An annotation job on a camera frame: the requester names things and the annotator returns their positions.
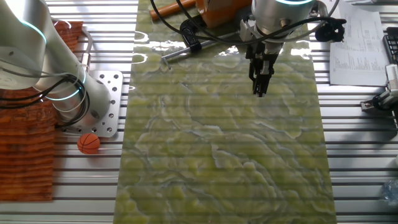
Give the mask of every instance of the orange handle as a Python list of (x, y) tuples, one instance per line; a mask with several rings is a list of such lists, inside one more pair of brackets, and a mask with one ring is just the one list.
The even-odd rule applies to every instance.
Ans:
[[(196, 0), (181, 0), (182, 5), (184, 6), (184, 8), (189, 8), (195, 5)], [(178, 4), (175, 2), (173, 4), (169, 4), (168, 6), (163, 6), (159, 9), (157, 9), (160, 13), (160, 15), (162, 17), (174, 14), (176, 12), (180, 11), (180, 7), (178, 6)], [(150, 12), (150, 16), (152, 18), (152, 21), (156, 21), (159, 18), (157, 17), (157, 14), (154, 10), (151, 10)]]

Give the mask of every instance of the mounting plate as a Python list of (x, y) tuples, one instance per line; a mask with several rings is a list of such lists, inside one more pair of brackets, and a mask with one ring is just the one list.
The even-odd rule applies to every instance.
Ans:
[(81, 125), (80, 122), (73, 126), (63, 128), (65, 134), (82, 135), (96, 134), (98, 137), (110, 138), (118, 131), (120, 101), (123, 86), (123, 74), (119, 71), (90, 71), (91, 77), (101, 81), (111, 95), (108, 112), (96, 124), (91, 126)]

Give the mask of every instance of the table surface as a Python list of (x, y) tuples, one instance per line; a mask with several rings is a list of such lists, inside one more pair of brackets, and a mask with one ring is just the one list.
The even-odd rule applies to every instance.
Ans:
[[(130, 85), (138, 1), (51, 0), (53, 17), (84, 21), (94, 38), (92, 70), (124, 75), (118, 133), (103, 140), (100, 154), (86, 156), (77, 138), (59, 135), (55, 153), (53, 202), (1, 203), (0, 223), (102, 223), (113, 221), (119, 161)], [(379, 11), (383, 29), (398, 26), (398, 5), (362, 5)], [(309, 24), (311, 29), (316, 24)], [(361, 111), (359, 102), (384, 91), (376, 87), (330, 86), (329, 44), (314, 35), (311, 50), (325, 130), (333, 193), (339, 223), (397, 223), (394, 209), (380, 200), (384, 182), (397, 179), (397, 130), (390, 118)], [(76, 55), (87, 46), (81, 37)]]

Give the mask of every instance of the orange basketball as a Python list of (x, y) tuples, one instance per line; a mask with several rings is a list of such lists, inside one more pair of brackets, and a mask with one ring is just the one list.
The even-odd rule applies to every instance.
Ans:
[(97, 154), (100, 148), (100, 139), (95, 134), (84, 134), (77, 142), (77, 148), (84, 154)]

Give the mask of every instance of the keyboard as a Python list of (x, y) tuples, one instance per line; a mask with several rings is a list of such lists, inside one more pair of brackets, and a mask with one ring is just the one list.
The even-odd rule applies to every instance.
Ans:
[(389, 34), (383, 37), (390, 63), (398, 64), (398, 34)]

